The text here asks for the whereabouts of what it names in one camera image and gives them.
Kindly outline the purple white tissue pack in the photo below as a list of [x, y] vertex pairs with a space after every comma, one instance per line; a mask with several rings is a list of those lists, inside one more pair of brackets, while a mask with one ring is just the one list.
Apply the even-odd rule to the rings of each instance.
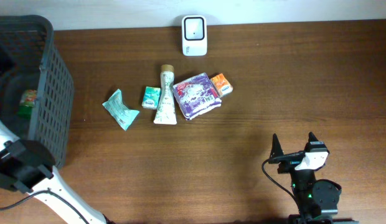
[[172, 90], [186, 120], [192, 120], [222, 105], [206, 73], [179, 82], [173, 85]]

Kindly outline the small orange tissue pack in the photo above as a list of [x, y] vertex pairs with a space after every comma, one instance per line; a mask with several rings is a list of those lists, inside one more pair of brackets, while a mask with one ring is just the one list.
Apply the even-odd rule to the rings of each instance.
[[225, 78], [223, 73], [220, 73], [210, 79], [213, 86], [217, 90], [217, 93], [220, 98], [230, 94], [233, 92], [233, 86], [230, 82]]

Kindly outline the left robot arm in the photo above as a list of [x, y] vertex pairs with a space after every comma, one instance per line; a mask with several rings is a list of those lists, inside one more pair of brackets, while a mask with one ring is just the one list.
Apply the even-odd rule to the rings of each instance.
[[38, 141], [20, 139], [0, 120], [0, 188], [27, 194], [0, 207], [9, 210], [36, 198], [67, 223], [111, 223], [66, 184], [49, 150]]

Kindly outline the teal wet wipe pouch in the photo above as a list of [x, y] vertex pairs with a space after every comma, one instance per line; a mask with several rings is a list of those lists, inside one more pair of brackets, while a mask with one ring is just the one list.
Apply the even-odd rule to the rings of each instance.
[[138, 110], [131, 110], [123, 104], [122, 91], [120, 89], [117, 89], [102, 105], [124, 131], [131, 126], [139, 115]]

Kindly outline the green orange snack packet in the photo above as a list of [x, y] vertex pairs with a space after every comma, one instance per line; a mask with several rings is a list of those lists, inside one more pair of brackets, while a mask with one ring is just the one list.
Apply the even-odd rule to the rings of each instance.
[[37, 90], [24, 91], [19, 102], [19, 109], [17, 115], [25, 119], [30, 119], [32, 110], [35, 107], [36, 99]]

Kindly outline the grey plastic mesh basket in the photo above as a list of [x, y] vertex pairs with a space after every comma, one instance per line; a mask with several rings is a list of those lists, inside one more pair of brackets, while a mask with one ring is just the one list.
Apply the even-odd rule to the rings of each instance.
[[[74, 85], [52, 24], [42, 16], [0, 16], [0, 64], [0, 120], [16, 136], [41, 142], [63, 167]], [[26, 90], [37, 90], [30, 119], [17, 115]]]

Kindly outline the white green tube brown cap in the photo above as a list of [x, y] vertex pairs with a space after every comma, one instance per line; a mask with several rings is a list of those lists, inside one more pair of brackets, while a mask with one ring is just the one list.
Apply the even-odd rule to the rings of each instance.
[[176, 110], [174, 104], [173, 84], [174, 84], [174, 67], [172, 65], [161, 66], [161, 96], [157, 112], [154, 118], [154, 124], [177, 124]]

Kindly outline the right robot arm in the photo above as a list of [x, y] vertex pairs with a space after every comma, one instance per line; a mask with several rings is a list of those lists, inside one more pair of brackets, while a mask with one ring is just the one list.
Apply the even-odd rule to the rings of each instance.
[[317, 180], [315, 172], [326, 165], [329, 155], [324, 142], [310, 132], [308, 142], [302, 151], [285, 154], [281, 148], [278, 136], [273, 134], [270, 156], [261, 166], [265, 171], [265, 164], [277, 164], [279, 174], [289, 174], [291, 190], [287, 190], [277, 183], [270, 175], [264, 174], [279, 188], [284, 190], [294, 200], [297, 215], [290, 215], [288, 223], [355, 223], [352, 219], [333, 219], [337, 215], [342, 187], [327, 179]]

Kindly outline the small teal tissue pack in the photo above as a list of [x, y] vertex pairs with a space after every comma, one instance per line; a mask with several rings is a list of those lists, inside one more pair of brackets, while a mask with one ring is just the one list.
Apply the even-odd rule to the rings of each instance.
[[142, 107], [145, 109], [156, 110], [158, 108], [160, 96], [160, 88], [147, 86], [144, 91]]

